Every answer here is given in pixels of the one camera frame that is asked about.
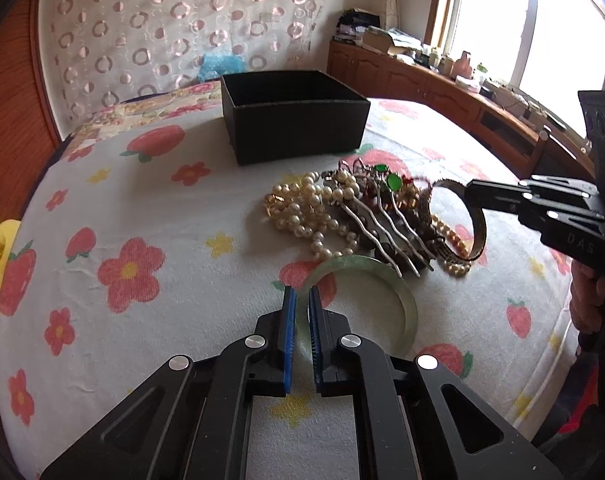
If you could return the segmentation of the person's right hand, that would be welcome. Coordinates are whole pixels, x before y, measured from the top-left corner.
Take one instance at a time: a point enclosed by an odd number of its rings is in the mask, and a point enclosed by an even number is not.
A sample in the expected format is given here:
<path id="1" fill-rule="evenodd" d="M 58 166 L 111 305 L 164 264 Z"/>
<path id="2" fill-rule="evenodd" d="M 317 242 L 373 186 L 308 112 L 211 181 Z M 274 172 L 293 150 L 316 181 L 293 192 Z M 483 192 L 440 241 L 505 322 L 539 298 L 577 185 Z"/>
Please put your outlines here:
<path id="1" fill-rule="evenodd" d="M 569 312 L 580 333 L 592 334 L 600 330 L 604 303 L 605 276 L 598 276 L 595 270 L 574 260 Z"/>

